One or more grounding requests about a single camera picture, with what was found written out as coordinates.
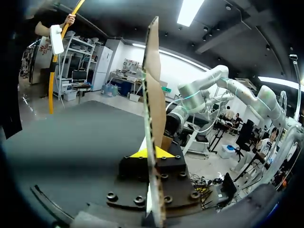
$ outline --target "yellow pole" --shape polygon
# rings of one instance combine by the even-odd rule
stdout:
[[[81,7],[82,3],[84,3],[85,0],[80,0],[76,7],[74,8],[73,12],[71,13],[72,15],[75,15],[77,13],[77,11],[79,10],[79,8]],[[65,24],[62,32],[61,32],[61,39],[63,39],[63,37],[65,36],[66,32],[67,32],[67,28],[68,28],[68,24]],[[49,107],[49,113],[53,114],[53,86],[54,86],[54,74],[55,74],[55,66],[56,66],[56,62],[57,62],[57,55],[54,55],[53,57],[53,66],[51,66],[51,74],[49,77],[49,86],[48,86],[48,107]]]

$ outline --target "door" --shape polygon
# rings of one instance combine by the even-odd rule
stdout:
[[[103,48],[103,51],[99,57],[99,62],[96,71],[100,73],[106,73],[111,61],[113,51],[107,47]]]
[[[94,78],[93,78],[93,91],[100,90],[103,84],[105,83],[105,76],[106,73],[100,73],[100,72],[95,72]]]

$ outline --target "chair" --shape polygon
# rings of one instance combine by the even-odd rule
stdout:
[[[236,144],[239,147],[234,149],[235,152],[238,154],[238,161],[241,160],[241,156],[244,157],[244,155],[242,154],[241,150],[244,150],[246,152],[250,151],[250,147],[247,144],[245,144],[245,143],[247,143],[246,139],[239,136],[238,139],[237,139],[237,141],[236,141]]]
[[[91,84],[86,82],[85,70],[73,70],[72,72],[72,88],[79,92],[79,101],[84,91],[91,91]]]
[[[251,149],[246,143],[249,142],[249,139],[251,137],[251,133],[253,130],[253,122],[251,120],[247,120],[247,123],[244,123],[241,131],[239,133],[239,136],[237,138],[236,144],[239,146],[235,149],[236,153],[238,154],[239,160],[241,160],[241,156],[244,157],[241,150],[244,150],[246,152],[249,152]]]

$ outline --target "yellow triangle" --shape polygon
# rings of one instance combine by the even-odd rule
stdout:
[[[147,158],[147,156],[148,156],[147,148],[145,148],[145,149],[138,151],[137,153],[131,155],[130,158],[139,158],[139,157]],[[161,157],[174,158],[175,156],[173,156],[172,154],[164,151],[163,149],[161,149],[157,146],[156,147],[156,158],[161,158]]]

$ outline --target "cardboard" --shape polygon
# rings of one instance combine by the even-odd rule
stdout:
[[[158,17],[156,17],[148,28],[142,67],[144,72],[146,72],[147,94],[149,95],[154,143],[155,146],[161,148],[166,125],[166,103],[159,83],[161,77],[161,60],[158,50]]]
[[[142,67],[159,82],[161,77],[161,58],[158,40],[158,17],[155,17],[148,27]]]
[[[161,144],[161,149],[163,149],[164,151],[168,151],[172,142],[172,138],[169,138],[167,136],[163,136],[162,137],[162,144]]]

